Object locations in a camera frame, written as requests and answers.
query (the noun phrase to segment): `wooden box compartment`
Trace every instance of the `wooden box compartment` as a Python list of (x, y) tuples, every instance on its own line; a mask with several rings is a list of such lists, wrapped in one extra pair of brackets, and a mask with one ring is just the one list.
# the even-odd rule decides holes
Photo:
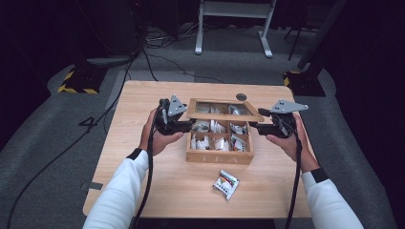
[[(250, 164), (254, 153), (248, 121), (264, 119), (248, 102), (192, 98), (187, 117), (197, 121), (187, 135), (186, 161)], [(235, 146), (236, 139), (244, 147)]]

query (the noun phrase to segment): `person's right hand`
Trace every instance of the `person's right hand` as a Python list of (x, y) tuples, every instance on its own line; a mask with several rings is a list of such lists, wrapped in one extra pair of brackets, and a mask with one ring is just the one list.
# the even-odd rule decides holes
[[(301, 140), (303, 150), (301, 152), (301, 170), (302, 172), (311, 171), (319, 168), (319, 164), (309, 151), (307, 135), (302, 124), (301, 117), (294, 114), (295, 123), (297, 126), (298, 138)], [(295, 135), (291, 135), (288, 138), (280, 138), (275, 135), (267, 135), (266, 139), (275, 145), (280, 146), (286, 154), (291, 157), (293, 161), (297, 161), (297, 143)]]

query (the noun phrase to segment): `wooden table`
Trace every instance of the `wooden table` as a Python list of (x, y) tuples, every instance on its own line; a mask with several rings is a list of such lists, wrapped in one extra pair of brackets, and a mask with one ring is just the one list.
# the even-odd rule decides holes
[[(93, 182), (103, 188), (121, 161), (139, 145), (143, 124), (161, 98), (175, 94), (182, 103), (190, 98), (236, 100), (245, 94), (255, 108), (269, 109), (278, 99), (293, 101), (287, 87), (127, 81), (98, 162)], [(276, 219), (286, 218), (291, 199), (295, 163), (277, 146), (252, 131), (254, 158), (249, 165), (185, 161), (186, 137), (154, 157), (154, 174), (144, 218)], [(230, 200), (212, 188), (221, 170), (241, 182)], [(146, 178), (142, 183), (139, 203)], [(88, 215), (101, 193), (91, 189), (83, 207)], [(310, 218), (304, 186), (300, 181), (294, 217)]]

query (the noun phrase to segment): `white shelf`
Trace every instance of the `white shelf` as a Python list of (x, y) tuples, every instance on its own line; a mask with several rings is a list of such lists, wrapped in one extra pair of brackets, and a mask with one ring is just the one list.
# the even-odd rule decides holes
[(270, 4), (210, 2), (203, 3), (203, 15), (267, 18)]

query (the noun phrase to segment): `white arm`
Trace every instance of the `white arm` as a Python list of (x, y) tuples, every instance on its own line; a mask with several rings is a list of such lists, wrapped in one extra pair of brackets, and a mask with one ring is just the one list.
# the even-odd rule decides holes
[(140, 185), (148, 168), (148, 155), (145, 151), (135, 160), (125, 158), (93, 205), (83, 228), (128, 228), (137, 207)]
[(322, 169), (315, 173), (303, 173), (302, 180), (315, 228), (363, 228), (357, 215)]

